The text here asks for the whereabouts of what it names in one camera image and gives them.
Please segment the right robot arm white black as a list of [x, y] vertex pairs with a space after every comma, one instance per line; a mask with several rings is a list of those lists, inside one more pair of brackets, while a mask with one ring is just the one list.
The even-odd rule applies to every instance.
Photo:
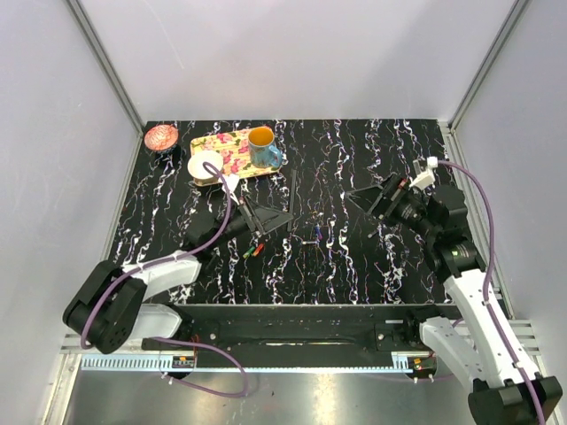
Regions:
[[380, 185], [355, 189], [347, 199], [368, 216], [402, 225], [423, 239], [429, 269], [460, 312], [470, 336], [464, 338], [436, 307], [408, 315], [402, 330], [407, 347], [428, 347], [469, 392], [477, 424], [543, 424], [563, 395], [557, 378], [544, 376], [519, 342], [486, 282], [485, 262], [474, 244], [465, 196], [440, 185], [429, 197], [391, 174]]

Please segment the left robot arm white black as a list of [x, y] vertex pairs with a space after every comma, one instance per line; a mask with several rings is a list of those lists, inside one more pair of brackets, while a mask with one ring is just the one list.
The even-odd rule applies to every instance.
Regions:
[[201, 213], [185, 233], [180, 249], [144, 263], [119, 266], [99, 262], [62, 315], [62, 321], [103, 354], [127, 341], [152, 337], [173, 350], [192, 337], [178, 309], [145, 301], [173, 287], [193, 283], [214, 257], [214, 248], [244, 234], [264, 236], [293, 220], [291, 212], [260, 205], [248, 196], [229, 203], [223, 219]]

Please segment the black remote control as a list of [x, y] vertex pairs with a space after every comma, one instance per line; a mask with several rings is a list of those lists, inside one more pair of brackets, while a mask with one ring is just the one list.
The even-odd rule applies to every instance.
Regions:
[[297, 169], [292, 169], [291, 170], [290, 199], [289, 199], [289, 208], [288, 208], [288, 212], [291, 215], [291, 219], [288, 221], [288, 223], [286, 225], [286, 230], [287, 230], [288, 233], [291, 233], [291, 230], [292, 230], [293, 210], [294, 210], [294, 204], [295, 204], [295, 196], [296, 196], [296, 192], [297, 192], [297, 190], [296, 190], [297, 176], [298, 176]]

